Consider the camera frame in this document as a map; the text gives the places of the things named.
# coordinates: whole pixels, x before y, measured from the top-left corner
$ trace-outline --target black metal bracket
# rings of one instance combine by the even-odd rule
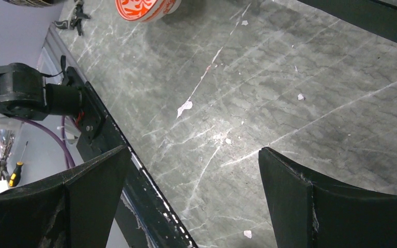
[[[397,43],[397,6],[376,0],[298,0]]]
[[[90,144],[98,135],[105,122],[105,116],[102,114],[100,107],[94,102],[97,96],[88,90],[87,87],[81,87],[84,83],[74,67],[68,67],[66,70],[66,77],[63,79],[63,84],[81,88],[83,107],[81,119],[77,122],[77,126],[81,131],[81,137]]]

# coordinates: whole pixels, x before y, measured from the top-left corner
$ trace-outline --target black metal frame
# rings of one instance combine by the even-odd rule
[[[298,0],[397,43],[397,6],[377,0]]]

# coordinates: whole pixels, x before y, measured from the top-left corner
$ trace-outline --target black tool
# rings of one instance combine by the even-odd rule
[[[61,29],[61,30],[74,30],[77,28],[77,32],[79,36],[83,35],[83,29],[81,26],[81,21],[83,19],[90,19],[90,16],[88,14],[83,13],[83,5],[84,2],[83,0],[74,0],[75,2],[75,7],[72,11],[71,17],[69,20],[65,21],[54,21],[54,25],[56,28]]]

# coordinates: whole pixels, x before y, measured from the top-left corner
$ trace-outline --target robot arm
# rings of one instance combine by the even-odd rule
[[[68,76],[68,72],[65,71],[65,56],[62,56],[60,62],[61,73],[64,75],[61,85],[45,83],[45,78],[61,73],[57,75],[44,74],[22,63],[0,66],[0,130],[16,131],[19,130],[21,121],[42,121],[48,115],[59,115],[77,120],[76,128],[82,133],[88,132],[85,133],[85,138],[94,137],[98,127],[103,123],[103,118],[100,116],[100,112],[93,107],[91,101],[87,100],[87,89],[81,86],[72,86],[73,81],[77,79],[75,76]],[[83,127],[83,116],[85,123],[94,122],[95,125],[90,125],[89,128]],[[5,161],[12,143],[11,138],[3,140],[5,140],[5,144],[0,143],[0,147],[3,147],[0,150],[1,173],[7,171]]]

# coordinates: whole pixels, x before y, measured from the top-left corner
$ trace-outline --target white debris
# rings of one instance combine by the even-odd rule
[[[221,135],[221,134],[216,134],[216,135],[212,136],[212,139],[215,140],[215,141],[220,141],[220,140],[222,140],[223,138],[224,138],[224,137],[223,137],[223,135]]]
[[[252,238],[252,231],[251,230],[245,230],[244,231],[244,236],[246,236],[249,239],[251,239]]]
[[[192,109],[192,102],[188,99],[180,108],[177,109],[177,118],[179,118],[184,110]]]
[[[299,100],[299,101],[305,100],[305,97],[302,94],[298,94],[297,95],[297,100]]]

